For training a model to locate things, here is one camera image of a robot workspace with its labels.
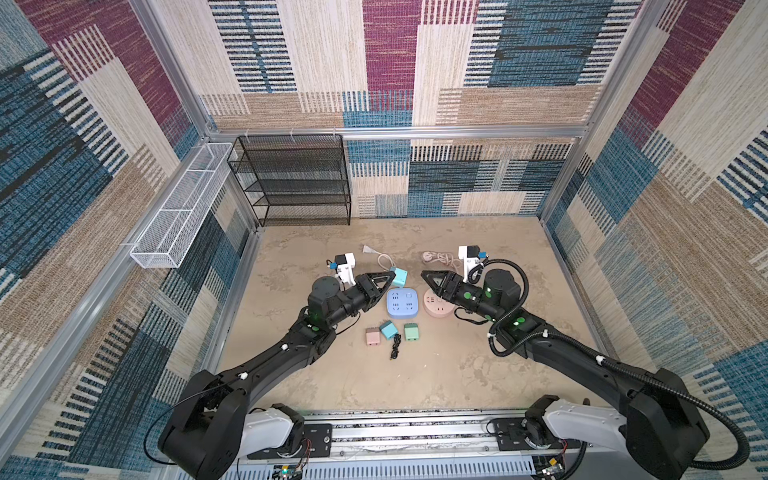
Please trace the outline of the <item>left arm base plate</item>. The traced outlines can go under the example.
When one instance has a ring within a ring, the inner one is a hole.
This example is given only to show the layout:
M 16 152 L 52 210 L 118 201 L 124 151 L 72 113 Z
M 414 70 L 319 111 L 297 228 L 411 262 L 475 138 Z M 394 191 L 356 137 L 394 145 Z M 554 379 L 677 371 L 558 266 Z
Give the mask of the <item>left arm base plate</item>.
M 246 456 L 248 460 L 299 460 L 306 455 L 309 449 L 309 459 L 328 458 L 331 454 L 333 426 L 331 423 L 315 423 L 304 427 L 299 442 L 293 449 L 280 447 L 278 449 L 264 449 Z

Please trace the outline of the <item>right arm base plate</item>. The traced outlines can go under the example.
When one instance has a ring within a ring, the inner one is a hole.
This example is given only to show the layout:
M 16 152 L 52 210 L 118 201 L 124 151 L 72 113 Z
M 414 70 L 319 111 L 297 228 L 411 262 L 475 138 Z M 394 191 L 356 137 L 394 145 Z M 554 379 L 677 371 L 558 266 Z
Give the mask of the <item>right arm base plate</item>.
M 486 433 L 494 437 L 500 451 L 575 450 L 581 441 L 556 437 L 538 418 L 502 417 L 489 420 Z

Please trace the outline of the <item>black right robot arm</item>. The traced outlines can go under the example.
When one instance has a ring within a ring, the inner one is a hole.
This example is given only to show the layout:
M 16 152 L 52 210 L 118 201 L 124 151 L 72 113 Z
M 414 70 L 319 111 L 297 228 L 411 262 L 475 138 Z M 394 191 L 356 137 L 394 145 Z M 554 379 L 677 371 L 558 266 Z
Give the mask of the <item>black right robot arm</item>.
M 658 479 L 679 479 L 690 468 L 707 469 L 696 456 L 710 438 L 702 418 L 714 409 L 691 396 L 675 373 L 626 365 L 558 331 L 528 312 L 527 280 L 503 269 L 464 278 L 449 270 L 424 270 L 422 279 L 441 299 L 489 323 L 488 344 L 500 358 L 517 354 L 544 364 L 597 394 L 625 419 L 620 445 Z

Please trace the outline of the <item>teal charger adapter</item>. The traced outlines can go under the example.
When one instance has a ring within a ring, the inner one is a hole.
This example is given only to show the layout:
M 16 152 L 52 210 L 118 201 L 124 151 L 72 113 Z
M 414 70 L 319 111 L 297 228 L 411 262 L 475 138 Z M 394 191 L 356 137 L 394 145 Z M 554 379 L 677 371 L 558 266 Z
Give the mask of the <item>teal charger adapter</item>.
M 408 272 L 398 267 L 391 267 L 390 271 L 394 273 L 392 285 L 396 288 L 403 288 L 407 281 Z

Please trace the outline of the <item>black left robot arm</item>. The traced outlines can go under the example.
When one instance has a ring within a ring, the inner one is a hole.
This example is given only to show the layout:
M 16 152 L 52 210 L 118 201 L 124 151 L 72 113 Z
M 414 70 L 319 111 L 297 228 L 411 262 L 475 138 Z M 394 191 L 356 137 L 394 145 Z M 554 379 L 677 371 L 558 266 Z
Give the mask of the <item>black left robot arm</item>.
M 277 343 L 229 370 L 201 370 L 190 378 L 179 400 L 159 416 L 165 424 L 159 451 L 195 479 L 218 479 L 237 458 L 259 450 L 294 452 L 302 441 L 302 417 L 282 405 L 261 412 L 253 405 L 325 354 L 337 325 L 377 305 L 394 279 L 392 271 L 360 274 L 347 289 L 333 276 L 315 280 L 306 306 Z

